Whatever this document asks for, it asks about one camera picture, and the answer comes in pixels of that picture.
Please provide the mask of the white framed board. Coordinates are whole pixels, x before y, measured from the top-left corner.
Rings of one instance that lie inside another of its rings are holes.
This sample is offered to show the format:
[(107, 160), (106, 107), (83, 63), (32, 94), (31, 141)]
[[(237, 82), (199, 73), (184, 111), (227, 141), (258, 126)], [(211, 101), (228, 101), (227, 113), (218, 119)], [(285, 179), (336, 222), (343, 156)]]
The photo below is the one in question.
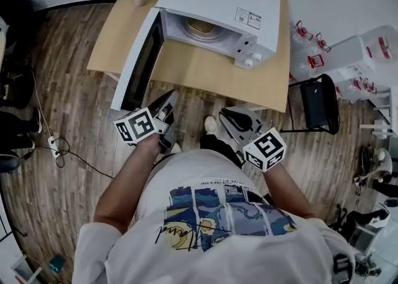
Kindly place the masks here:
[(17, 284), (41, 284), (38, 277), (43, 268), (41, 266), (31, 268), (26, 255), (20, 257), (10, 269)]

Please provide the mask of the white printed t-shirt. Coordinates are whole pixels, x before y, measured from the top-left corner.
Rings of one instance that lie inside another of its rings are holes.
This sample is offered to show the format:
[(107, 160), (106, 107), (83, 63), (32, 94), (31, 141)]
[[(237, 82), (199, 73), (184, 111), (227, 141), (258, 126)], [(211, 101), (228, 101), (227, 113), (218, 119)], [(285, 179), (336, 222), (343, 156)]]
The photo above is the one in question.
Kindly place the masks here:
[(124, 234), (92, 222), (78, 237), (73, 284), (339, 284), (354, 253), (321, 219), (270, 205), (232, 169), (150, 175)]

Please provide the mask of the person's right forearm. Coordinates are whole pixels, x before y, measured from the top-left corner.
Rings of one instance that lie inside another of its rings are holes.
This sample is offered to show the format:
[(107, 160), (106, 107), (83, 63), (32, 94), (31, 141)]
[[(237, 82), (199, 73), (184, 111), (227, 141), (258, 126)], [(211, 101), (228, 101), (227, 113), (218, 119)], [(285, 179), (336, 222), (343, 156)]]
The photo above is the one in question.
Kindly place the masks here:
[(281, 163), (263, 172), (275, 206), (304, 219), (314, 218), (314, 212), (302, 190)]

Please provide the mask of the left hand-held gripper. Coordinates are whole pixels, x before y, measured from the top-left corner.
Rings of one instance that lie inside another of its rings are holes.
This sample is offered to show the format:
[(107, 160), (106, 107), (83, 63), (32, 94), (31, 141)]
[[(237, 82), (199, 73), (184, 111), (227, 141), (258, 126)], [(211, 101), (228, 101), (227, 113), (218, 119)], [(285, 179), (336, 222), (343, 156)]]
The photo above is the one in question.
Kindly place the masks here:
[(172, 129), (173, 121), (169, 121), (169, 118), (173, 114), (178, 99), (178, 91), (169, 91), (152, 102), (148, 108), (130, 112), (114, 121), (121, 140), (132, 146), (152, 134), (159, 134), (161, 153), (169, 154), (176, 143), (175, 132)]

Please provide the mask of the person's right white shoe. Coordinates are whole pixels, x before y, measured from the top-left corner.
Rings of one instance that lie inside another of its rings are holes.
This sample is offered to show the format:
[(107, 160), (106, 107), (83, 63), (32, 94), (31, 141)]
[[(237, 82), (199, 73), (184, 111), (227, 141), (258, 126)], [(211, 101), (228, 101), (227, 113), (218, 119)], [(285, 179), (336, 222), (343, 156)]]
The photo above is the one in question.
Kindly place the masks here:
[(218, 127), (213, 116), (207, 116), (204, 121), (204, 128), (206, 135), (217, 135)]

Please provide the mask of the person's left forearm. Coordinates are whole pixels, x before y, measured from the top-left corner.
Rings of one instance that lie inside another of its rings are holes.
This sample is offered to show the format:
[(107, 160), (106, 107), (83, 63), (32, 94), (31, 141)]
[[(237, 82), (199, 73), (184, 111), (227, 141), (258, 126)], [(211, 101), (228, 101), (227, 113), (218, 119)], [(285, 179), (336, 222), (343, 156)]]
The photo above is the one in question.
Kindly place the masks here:
[(127, 232), (159, 154), (159, 134), (152, 134), (137, 144), (101, 195), (96, 205), (94, 222), (113, 226), (122, 234)]

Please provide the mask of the beige plastic tray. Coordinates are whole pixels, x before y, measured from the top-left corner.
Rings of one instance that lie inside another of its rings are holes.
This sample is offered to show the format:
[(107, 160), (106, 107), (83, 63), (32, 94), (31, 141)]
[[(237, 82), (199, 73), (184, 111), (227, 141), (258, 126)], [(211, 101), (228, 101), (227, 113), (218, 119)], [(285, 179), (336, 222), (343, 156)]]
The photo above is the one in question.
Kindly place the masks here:
[(194, 18), (185, 19), (185, 30), (192, 38), (202, 42), (215, 42), (224, 33), (224, 28)]

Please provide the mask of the black folding chair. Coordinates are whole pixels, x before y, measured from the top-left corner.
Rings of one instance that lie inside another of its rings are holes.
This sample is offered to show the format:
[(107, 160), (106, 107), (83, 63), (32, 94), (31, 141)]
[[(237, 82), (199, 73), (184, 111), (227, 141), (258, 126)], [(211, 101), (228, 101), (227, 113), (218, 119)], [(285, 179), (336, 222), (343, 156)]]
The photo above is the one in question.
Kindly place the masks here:
[(289, 84), (289, 88), (298, 86), (303, 102), (306, 129), (295, 129), (292, 107), (287, 97), (292, 128), (281, 132), (327, 132), (336, 135), (340, 129), (340, 114), (335, 84), (330, 76), (321, 74)]

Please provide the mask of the teal cup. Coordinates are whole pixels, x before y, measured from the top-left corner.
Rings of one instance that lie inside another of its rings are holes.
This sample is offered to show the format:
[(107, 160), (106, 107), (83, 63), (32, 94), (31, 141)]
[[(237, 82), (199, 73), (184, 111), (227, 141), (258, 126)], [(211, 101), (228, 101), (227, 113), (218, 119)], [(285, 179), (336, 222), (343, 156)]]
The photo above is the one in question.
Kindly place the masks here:
[(60, 273), (65, 265), (65, 259), (59, 254), (53, 256), (53, 258), (49, 261), (49, 267), (51, 271), (55, 273)]

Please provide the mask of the person's black trousers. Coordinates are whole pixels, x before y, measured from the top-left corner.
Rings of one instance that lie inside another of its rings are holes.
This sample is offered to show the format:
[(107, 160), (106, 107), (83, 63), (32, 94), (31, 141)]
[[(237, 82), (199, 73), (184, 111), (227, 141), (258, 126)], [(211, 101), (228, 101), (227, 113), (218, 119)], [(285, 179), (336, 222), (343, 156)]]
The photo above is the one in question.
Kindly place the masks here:
[(188, 152), (174, 152), (158, 161), (152, 172), (168, 169), (173, 172), (200, 173), (208, 170), (232, 169), (233, 165), (242, 170), (242, 163), (230, 145), (214, 134), (200, 138), (200, 148)]

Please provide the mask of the light wooden table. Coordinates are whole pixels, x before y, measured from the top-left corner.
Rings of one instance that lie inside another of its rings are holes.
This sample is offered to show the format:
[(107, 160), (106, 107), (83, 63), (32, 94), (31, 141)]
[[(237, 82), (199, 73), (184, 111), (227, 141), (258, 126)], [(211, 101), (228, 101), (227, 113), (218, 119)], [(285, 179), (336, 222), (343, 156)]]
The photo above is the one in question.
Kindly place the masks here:
[[(117, 0), (99, 33), (87, 68), (115, 80), (121, 76), (128, 53), (156, 0), (143, 6)], [(288, 0), (280, 0), (277, 53), (263, 65), (246, 71), (226, 56), (204, 48), (167, 40), (152, 74), (154, 81), (213, 92), (229, 98), (285, 112), (289, 85), (290, 21)]]

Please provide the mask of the black bag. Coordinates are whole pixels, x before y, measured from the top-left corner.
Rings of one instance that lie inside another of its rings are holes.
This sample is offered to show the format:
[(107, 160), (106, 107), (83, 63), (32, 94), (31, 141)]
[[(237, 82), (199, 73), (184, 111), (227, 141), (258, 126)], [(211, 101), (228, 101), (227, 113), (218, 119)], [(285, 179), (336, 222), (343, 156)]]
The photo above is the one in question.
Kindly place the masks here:
[(35, 87), (34, 69), (24, 66), (16, 76), (0, 74), (0, 108), (25, 109)]

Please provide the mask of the black office chair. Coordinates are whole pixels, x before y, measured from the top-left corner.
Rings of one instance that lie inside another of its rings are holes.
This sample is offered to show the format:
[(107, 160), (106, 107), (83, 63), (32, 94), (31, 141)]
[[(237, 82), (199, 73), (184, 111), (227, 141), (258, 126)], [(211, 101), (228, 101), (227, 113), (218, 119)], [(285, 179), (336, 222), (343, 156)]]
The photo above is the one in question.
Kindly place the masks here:
[(13, 151), (0, 151), (0, 173), (16, 171), (21, 165), (20, 157)]

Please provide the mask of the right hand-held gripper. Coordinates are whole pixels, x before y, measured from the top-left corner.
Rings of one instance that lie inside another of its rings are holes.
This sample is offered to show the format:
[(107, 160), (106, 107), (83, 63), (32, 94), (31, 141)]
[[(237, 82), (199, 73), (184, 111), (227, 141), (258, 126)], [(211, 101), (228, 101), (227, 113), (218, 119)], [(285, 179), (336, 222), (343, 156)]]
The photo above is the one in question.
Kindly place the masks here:
[(285, 142), (274, 127), (261, 123), (253, 111), (236, 106), (223, 108), (219, 118), (239, 145), (239, 156), (245, 162), (266, 172), (283, 160)]

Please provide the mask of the white power strip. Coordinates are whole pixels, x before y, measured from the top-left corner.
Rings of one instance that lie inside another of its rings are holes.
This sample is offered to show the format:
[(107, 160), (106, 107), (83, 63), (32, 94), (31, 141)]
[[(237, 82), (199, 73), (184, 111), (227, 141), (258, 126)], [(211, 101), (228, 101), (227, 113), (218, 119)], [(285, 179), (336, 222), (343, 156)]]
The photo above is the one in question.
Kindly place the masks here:
[(49, 149), (52, 152), (53, 158), (57, 159), (60, 156), (60, 150), (58, 147), (58, 139), (54, 136), (50, 136), (48, 139)]

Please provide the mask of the cluttered equipment pile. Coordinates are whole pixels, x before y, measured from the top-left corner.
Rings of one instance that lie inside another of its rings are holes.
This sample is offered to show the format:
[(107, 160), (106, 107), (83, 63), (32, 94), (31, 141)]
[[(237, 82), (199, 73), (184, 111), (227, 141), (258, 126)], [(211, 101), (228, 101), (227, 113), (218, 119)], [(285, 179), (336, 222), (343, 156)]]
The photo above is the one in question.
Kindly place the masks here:
[[(384, 188), (393, 177), (393, 163), (389, 152), (384, 149), (372, 149), (370, 145), (362, 146), (358, 157), (358, 174), (353, 177), (356, 195), (373, 180), (373, 188)], [(398, 197), (387, 197), (376, 205), (370, 213), (349, 212), (340, 204), (336, 205), (335, 220), (330, 228), (340, 233), (354, 248), (355, 274), (360, 277), (378, 277), (382, 269), (372, 259), (371, 245), (377, 235), (387, 226), (391, 218), (391, 209), (398, 208)]]

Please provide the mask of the white metal rack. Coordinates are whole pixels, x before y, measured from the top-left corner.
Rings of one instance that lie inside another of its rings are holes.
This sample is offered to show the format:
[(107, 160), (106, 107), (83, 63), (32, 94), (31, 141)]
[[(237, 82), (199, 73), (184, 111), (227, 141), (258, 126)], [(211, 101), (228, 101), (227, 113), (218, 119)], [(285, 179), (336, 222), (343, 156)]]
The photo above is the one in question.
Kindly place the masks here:
[(372, 124), (360, 124), (360, 129), (372, 130), (372, 135), (398, 138), (398, 86), (378, 92), (367, 99), (377, 112)]

